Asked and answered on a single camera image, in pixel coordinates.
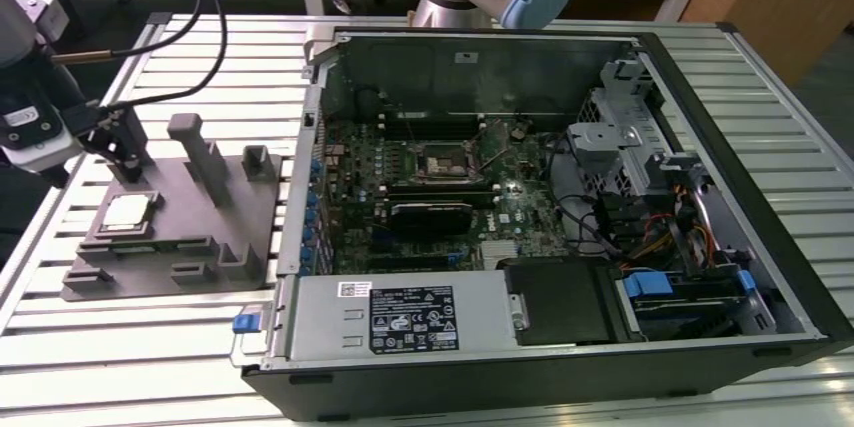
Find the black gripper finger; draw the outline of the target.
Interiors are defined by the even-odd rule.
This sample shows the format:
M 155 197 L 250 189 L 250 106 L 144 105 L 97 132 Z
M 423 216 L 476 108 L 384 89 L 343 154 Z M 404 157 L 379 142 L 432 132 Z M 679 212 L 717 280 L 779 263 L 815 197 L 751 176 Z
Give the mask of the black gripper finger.
M 69 182 L 69 172 L 65 168 L 65 159 L 40 160 L 36 167 L 37 175 L 57 189 L 64 189 Z
M 100 156 L 121 183 L 136 183 L 152 163 L 148 137 L 132 108 L 81 105 L 71 110 L 71 134 L 88 154 Z

